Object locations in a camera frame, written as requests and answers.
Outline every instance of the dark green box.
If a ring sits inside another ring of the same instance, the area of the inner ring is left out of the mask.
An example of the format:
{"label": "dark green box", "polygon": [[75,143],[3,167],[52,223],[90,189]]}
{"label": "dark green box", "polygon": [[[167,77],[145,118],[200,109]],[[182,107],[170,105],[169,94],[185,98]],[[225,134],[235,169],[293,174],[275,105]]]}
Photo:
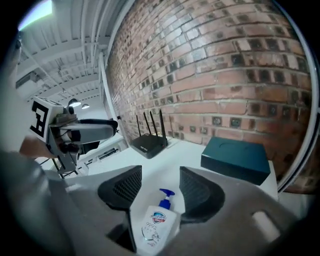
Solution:
{"label": "dark green box", "polygon": [[262,144],[213,137],[201,155],[201,166],[216,173],[261,185],[270,174]]}

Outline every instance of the ceiling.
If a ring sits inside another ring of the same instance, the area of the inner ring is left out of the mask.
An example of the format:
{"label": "ceiling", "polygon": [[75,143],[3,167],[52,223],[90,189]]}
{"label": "ceiling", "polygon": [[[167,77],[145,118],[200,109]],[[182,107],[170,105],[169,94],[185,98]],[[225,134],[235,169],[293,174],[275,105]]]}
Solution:
{"label": "ceiling", "polygon": [[102,101],[99,53],[106,53],[117,17],[127,0],[52,0],[52,14],[20,33],[22,52],[16,88],[67,105]]}

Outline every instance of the black mesh pad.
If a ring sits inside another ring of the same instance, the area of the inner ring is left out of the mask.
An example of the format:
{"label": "black mesh pad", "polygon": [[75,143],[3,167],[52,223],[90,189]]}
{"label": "black mesh pad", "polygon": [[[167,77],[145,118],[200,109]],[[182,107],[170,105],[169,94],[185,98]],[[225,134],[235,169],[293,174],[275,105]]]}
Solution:
{"label": "black mesh pad", "polygon": [[184,166],[180,167],[179,188],[185,205],[181,224],[206,222],[224,205],[225,193],[218,184]]}
{"label": "black mesh pad", "polygon": [[142,184],[142,166],[137,165],[98,187],[98,196],[114,210],[129,211]]}

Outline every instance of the brick wall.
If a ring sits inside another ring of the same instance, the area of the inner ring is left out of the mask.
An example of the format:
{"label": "brick wall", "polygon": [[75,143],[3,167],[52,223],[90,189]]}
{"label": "brick wall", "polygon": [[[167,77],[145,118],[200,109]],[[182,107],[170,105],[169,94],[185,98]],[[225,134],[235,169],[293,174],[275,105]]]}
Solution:
{"label": "brick wall", "polygon": [[146,133],[143,112],[161,108],[175,138],[262,143],[278,179],[308,126],[305,54],[267,0],[137,0],[117,33],[108,75],[131,140],[136,114]]}

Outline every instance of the hand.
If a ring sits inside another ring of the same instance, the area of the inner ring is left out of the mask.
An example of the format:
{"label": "hand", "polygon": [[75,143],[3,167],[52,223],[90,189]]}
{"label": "hand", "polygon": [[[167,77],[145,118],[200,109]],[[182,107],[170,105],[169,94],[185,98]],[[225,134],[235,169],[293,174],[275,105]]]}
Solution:
{"label": "hand", "polygon": [[48,150],[46,143],[32,136],[26,136],[24,138],[19,152],[29,158],[56,158],[56,156]]}

